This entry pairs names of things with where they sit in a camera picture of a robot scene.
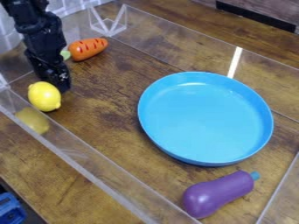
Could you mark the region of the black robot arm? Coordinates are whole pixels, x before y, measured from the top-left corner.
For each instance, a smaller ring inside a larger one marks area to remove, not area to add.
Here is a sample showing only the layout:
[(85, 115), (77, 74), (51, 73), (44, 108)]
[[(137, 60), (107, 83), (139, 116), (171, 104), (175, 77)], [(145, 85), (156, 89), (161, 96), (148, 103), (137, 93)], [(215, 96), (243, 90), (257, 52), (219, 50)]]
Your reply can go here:
[(0, 4), (23, 35), (24, 55), (36, 75), (64, 93), (71, 89), (71, 73), (61, 56), (67, 41), (61, 19), (47, 11), (49, 1), (0, 0)]

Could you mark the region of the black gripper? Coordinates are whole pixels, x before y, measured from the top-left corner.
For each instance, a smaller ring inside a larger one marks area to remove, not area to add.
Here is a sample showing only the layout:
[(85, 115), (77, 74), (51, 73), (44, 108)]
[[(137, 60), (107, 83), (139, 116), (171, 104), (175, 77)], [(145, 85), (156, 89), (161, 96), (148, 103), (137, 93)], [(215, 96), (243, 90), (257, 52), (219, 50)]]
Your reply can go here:
[(23, 34), (24, 54), (36, 75), (65, 93), (71, 89), (71, 73), (61, 57), (67, 42), (60, 18), (51, 12), (21, 11), (13, 20), (15, 28)]

